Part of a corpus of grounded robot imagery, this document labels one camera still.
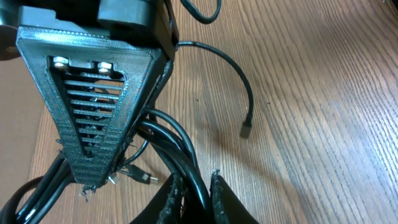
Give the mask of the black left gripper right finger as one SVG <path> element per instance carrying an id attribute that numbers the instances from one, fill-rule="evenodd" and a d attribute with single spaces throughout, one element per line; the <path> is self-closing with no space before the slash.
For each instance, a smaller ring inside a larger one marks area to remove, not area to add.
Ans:
<path id="1" fill-rule="evenodd" d="M 219 169 L 212 172 L 210 193 L 215 223 L 258 224 L 221 176 Z"/>

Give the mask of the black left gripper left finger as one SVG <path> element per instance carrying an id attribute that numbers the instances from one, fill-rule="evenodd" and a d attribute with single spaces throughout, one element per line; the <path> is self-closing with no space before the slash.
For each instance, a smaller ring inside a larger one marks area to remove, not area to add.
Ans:
<path id="1" fill-rule="evenodd" d="M 177 224 L 181 222 L 183 180 L 172 174 L 145 209 L 130 224 Z"/>

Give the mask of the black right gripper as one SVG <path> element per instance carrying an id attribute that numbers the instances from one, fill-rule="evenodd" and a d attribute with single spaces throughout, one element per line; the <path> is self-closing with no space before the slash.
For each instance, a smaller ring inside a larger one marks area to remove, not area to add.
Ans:
<path id="1" fill-rule="evenodd" d="M 90 187 L 106 183 L 155 106 L 177 42 L 170 1 L 1 1 L 1 60 L 21 53 L 75 180 Z"/>

